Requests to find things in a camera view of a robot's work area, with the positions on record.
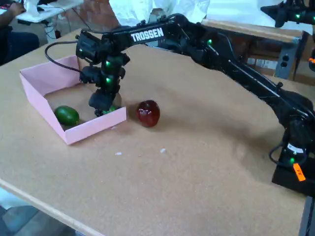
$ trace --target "green fruit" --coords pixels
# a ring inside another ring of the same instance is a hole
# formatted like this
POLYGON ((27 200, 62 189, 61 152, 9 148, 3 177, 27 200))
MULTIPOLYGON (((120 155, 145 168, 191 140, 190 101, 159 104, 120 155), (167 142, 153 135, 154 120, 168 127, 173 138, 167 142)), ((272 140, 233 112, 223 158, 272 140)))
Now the green fruit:
POLYGON ((117 110, 117 108, 116 108, 114 105, 112 105, 112 106, 109 108, 108 111, 103 111, 103 114, 105 115, 105 114, 108 114, 108 113, 113 112, 113 111, 115 111, 115 110, 117 110))
POLYGON ((55 116, 62 125, 75 126, 79 123, 79 113, 68 106, 59 106, 55 109, 55 116))

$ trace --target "pink cardboard tray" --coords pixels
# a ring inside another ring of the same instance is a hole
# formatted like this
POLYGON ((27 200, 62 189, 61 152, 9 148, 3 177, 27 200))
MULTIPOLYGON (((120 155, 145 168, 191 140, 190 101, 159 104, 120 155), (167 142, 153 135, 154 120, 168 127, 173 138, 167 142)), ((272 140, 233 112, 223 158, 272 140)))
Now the pink cardboard tray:
MULTIPOLYGON (((57 61, 79 69, 76 56, 57 61)), ((126 120, 126 108, 122 107, 64 131, 44 96, 79 84, 79 73, 48 62, 21 70, 20 77, 28 101, 68 145, 126 120)))

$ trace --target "red apple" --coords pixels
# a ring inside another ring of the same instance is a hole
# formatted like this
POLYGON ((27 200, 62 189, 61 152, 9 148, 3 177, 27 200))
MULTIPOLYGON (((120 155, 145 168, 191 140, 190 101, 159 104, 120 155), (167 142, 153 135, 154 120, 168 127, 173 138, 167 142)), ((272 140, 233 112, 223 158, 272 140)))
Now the red apple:
POLYGON ((155 126, 158 123, 159 115, 159 107, 155 101, 147 100, 139 103, 137 116, 143 126, 155 126))

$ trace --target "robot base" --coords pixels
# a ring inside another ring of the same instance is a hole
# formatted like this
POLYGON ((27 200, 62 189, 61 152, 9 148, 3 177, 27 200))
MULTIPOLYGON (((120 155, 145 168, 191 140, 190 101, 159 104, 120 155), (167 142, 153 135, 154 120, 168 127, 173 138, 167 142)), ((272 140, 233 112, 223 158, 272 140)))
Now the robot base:
POLYGON ((293 168, 277 166, 272 182, 298 193, 315 197, 315 159, 308 157, 301 169, 306 178, 305 181, 298 180, 293 168))

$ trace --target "tabletop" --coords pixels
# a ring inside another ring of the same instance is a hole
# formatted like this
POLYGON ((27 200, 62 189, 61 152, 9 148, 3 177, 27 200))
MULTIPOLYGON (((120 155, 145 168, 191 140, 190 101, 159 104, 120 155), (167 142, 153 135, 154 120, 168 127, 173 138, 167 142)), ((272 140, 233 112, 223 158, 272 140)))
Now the tabletop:
MULTIPOLYGON (((67 146, 19 78, 47 61, 44 48, 0 67, 0 187, 87 235, 298 234, 305 197, 271 183, 267 153, 284 130, 265 103, 189 57, 138 45, 121 81, 127 121, 67 146), (146 99, 161 109, 151 129, 134 119, 146 99)), ((315 100, 314 88, 282 82, 315 100)))
POLYGON ((73 7, 81 5, 82 3, 83 0, 58 0, 47 5, 39 5, 41 8, 44 9, 44 11, 40 11, 38 13, 38 16, 32 16, 30 13, 25 12, 21 15, 18 15, 16 19, 33 23, 40 23, 43 20, 57 16, 73 7))
POLYGON ((239 33, 244 33, 256 37, 273 39, 285 43, 298 43, 302 38, 303 32, 298 30, 279 29, 265 26, 255 26, 250 24, 241 24, 229 21, 215 21, 204 19, 201 22, 203 25, 229 30, 239 33))

